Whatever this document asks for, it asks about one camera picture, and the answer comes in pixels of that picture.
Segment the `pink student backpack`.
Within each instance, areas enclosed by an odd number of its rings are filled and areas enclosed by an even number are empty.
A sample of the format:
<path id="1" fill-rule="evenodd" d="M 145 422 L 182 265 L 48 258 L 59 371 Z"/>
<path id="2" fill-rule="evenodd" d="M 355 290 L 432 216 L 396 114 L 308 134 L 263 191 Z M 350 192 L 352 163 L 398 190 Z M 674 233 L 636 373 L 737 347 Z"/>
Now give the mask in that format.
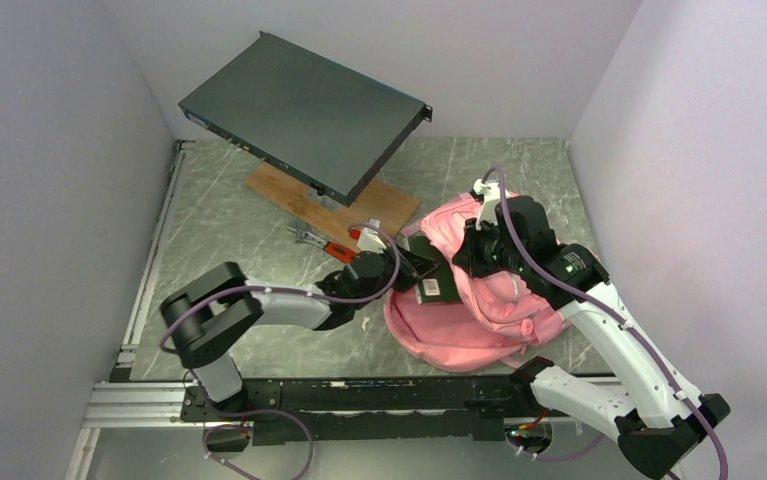
<path id="1" fill-rule="evenodd" d="M 396 341 L 436 368 L 463 373 L 497 361 L 514 365 L 515 354 L 551 342 L 570 326 L 517 276 L 501 272 L 477 279 L 456 266 L 452 273 L 458 302 L 419 301 L 412 288 L 392 290 L 383 305 Z"/>

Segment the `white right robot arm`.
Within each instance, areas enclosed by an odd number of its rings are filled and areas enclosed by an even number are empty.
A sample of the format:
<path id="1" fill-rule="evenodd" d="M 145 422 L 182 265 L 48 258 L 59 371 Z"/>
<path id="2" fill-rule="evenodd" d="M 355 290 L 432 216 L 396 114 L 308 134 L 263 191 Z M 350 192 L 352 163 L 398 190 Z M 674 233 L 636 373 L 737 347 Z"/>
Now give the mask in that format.
<path id="1" fill-rule="evenodd" d="M 536 357 L 511 376 L 510 402 L 523 415 L 557 410 L 614 441 L 649 479 L 673 468 L 704 440 L 727 458 L 714 429 L 731 413 L 718 393 L 703 393 L 667 361 L 625 309 L 605 268 L 579 244 L 557 241 L 541 204 L 528 196 L 476 197 L 453 263 L 472 278 L 514 274 L 584 334 L 621 391 L 611 391 Z"/>

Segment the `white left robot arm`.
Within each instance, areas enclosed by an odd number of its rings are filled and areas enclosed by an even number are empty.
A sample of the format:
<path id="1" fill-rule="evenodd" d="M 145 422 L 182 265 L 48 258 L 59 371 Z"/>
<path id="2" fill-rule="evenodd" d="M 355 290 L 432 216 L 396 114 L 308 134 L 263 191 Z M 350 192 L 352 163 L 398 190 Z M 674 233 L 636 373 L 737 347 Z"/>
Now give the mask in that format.
<path id="1" fill-rule="evenodd" d="M 166 297 L 159 311 L 163 341 L 205 388 L 207 407 L 223 420 L 246 406 L 244 380 L 229 353 L 254 326 L 290 325 L 329 331 L 352 321 L 356 311 L 390 291 L 405 292 L 439 267 L 400 246 L 363 251 L 342 269 L 307 287 L 247 277 L 224 262 Z"/>

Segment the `brown wooden board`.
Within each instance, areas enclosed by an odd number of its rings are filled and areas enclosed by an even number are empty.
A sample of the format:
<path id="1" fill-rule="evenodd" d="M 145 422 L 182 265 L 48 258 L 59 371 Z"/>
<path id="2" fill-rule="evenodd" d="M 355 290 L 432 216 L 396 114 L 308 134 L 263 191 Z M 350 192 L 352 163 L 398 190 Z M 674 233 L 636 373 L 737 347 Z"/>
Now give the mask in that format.
<path id="1" fill-rule="evenodd" d="M 385 233 L 395 237 L 420 206 L 414 196 L 377 179 L 351 205 L 344 206 L 317 195 L 313 188 L 267 163 L 256 167 L 244 184 L 328 239 L 348 247 L 357 245 L 349 234 L 351 224 L 376 220 Z"/>

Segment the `dark metal rack unit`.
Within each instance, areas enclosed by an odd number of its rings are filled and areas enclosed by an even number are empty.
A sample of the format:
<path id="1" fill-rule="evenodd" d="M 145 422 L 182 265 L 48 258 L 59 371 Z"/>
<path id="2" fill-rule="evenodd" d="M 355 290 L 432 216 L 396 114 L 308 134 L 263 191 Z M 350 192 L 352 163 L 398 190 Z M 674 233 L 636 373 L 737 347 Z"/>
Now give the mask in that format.
<path id="1" fill-rule="evenodd" d="M 344 206 L 433 118 L 425 101 L 266 32 L 178 105 L 189 121 Z"/>

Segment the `orange handled adjustable wrench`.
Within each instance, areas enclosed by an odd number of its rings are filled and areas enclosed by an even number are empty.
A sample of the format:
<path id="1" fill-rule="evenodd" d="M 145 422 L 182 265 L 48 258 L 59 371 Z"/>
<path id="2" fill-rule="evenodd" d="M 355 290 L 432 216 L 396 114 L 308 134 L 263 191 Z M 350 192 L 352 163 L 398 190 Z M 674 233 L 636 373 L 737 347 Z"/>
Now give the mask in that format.
<path id="1" fill-rule="evenodd" d="M 286 228 L 294 235 L 296 243 L 312 245 L 342 263 L 351 263 L 356 258 L 355 251 L 319 236 L 309 224 L 300 219 L 291 220 Z"/>

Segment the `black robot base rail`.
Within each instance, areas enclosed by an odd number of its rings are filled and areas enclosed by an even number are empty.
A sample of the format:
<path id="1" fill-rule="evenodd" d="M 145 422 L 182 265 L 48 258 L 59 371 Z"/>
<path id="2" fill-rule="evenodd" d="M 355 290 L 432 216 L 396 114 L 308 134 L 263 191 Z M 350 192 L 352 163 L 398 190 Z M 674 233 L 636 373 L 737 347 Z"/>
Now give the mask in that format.
<path id="1" fill-rule="evenodd" d="M 179 419 L 239 422 L 255 446 L 290 442 L 465 437 L 501 441 L 523 424 L 559 417 L 527 399 L 503 374 L 466 376 L 248 378 L 241 397 L 209 406 L 186 387 Z"/>

